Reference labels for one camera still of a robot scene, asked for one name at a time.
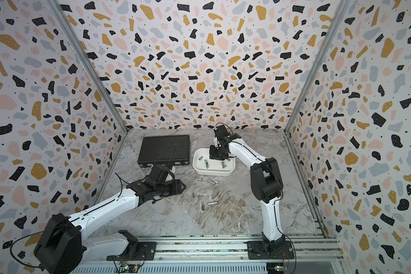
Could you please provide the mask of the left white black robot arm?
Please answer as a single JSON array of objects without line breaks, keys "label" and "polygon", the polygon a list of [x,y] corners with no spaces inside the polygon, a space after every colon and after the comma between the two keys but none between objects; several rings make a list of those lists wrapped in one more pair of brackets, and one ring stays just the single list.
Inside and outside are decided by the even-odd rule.
[{"label": "left white black robot arm", "polygon": [[175,177],[171,169],[155,165],[143,179],[126,183],[112,197],[79,213],[51,217],[35,246],[34,256],[50,274],[69,274],[88,261],[106,258],[112,261],[150,260],[155,243],[140,244],[125,229],[108,236],[92,234],[123,213],[148,201],[156,203],[164,198],[182,194],[186,185]]}]

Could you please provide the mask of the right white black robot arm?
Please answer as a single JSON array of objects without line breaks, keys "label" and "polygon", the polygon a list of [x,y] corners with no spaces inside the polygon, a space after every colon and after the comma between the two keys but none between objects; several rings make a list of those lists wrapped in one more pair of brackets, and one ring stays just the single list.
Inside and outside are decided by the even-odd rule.
[{"label": "right white black robot arm", "polygon": [[286,244],[279,210],[284,186],[278,162],[255,152],[224,123],[217,123],[213,131],[215,144],[210,146],[210,158],[224,161],[233,155],[250,170],[251,191],[260,202],[263,217],[263,251],[272,257]]}]

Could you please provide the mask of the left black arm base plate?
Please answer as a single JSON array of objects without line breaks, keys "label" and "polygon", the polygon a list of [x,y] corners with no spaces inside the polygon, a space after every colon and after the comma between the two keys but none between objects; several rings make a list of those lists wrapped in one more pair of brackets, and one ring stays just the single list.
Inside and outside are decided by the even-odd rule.
[{"label": "left black arm base plate", "polygon": [[157,242],[130,243],[122,254],[107,256],[107,261],[154,260]]}]

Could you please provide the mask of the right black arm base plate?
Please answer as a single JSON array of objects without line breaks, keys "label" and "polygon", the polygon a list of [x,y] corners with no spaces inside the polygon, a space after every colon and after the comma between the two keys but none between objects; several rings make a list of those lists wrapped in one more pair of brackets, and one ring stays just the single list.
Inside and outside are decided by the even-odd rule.
[{"label": "right black arm base plate", "polygon": [[263,259],[294,259],[294,249],[290,241],[249,241],[247,242],[248,258],[250,260]]}]

